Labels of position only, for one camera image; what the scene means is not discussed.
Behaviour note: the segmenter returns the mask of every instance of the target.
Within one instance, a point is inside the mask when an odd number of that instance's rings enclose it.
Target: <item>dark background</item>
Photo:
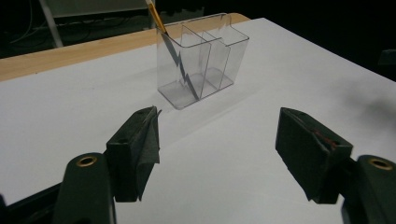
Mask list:
[[[0,6],[0,48],[26,30],[28,0],[6,1]],[[386,1],[253,1],[157,0],[160,12],[173,15],[182,9],[203,9],[204,15],[237,12],[251,19],[265,18],[287,30],[384,77],[396,80],[396,57],[378,63],[381,52],[396,49],[396,12]],[[44,20],[38,0],[32,0],[33,24]]]

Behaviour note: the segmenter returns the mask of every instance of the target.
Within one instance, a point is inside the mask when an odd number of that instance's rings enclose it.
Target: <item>pencil holder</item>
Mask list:
[[[158,91],[182,109],[234,84],[248,36],[228,14],[165,24],[157,29]]]

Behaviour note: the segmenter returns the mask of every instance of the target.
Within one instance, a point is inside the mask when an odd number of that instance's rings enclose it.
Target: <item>pencil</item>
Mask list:
[[[148,10],[151,13],[151,16],[154,19],[155,23],[157,24],[158,28],[164,34],[168,35],[168,33],[166,32],[165,26],[163,25],[163,21],[161,21],[160,15],[158,15],[157,9],[155,9],[155,6],[152,3],[152,1],[151,0],[146,0],[146,3],[148,5]]]

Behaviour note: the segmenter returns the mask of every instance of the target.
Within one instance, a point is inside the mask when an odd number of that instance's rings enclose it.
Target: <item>cable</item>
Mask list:
[[[14,44],[22,39],[24,39],[26,36],[28,36],[29,31],[32,29],[33,25],[33,7],[32,7],[32,0],[29,0],[29,7],[30,7],[30,22],[29,22],[29,27],[27,28],[26,32],[20,37],[15,40],[10,41],[10,44]]]

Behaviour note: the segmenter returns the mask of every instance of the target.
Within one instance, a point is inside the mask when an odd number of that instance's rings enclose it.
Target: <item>white table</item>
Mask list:
[[[354,145],[352,158],[396,161],[396,85],[266,19],[236,83],[175,110],[156,91],[151,45],[0,82],[0,192],[15,203],[62,181],[66,164],[156,105],[161,164],[143,201],[116,203],[118,223],[342,223],[308,202],[275,150],[280,107],[302,110]]]

